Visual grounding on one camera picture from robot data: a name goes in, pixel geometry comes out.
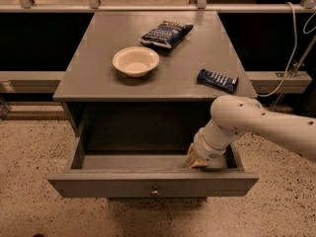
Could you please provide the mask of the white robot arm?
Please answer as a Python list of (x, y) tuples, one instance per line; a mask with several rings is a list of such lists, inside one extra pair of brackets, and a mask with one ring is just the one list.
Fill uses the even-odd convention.
[(232, 95), (216, 98), (210, 115), (210, 121), (194, 136), (185, 168), (219, 168), (226, 148), (246, 132), (316, 161), (315, 118), (270, 112), (255, 99)]

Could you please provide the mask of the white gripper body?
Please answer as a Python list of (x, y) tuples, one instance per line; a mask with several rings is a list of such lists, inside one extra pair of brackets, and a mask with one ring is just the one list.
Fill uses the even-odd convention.
[(197, 156), (208, 162), (206, 168), (224, 168), (227, 147), (245, 134), (238, 129), (218, 125), (212, 118), (194, 137), (193, 146)]

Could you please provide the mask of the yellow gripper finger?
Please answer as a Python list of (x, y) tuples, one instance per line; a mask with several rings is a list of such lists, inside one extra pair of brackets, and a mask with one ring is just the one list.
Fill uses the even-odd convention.
[(206, 168), (208, 166), (208, 162), (205, 160), (202, 160), (197, 156), (197, 153), (194, 149), (194, 146), (191, 144), (185, 159), (185, 162), (183, 163), (184, 168), (188, 169), (194, 169), (194, 168)]

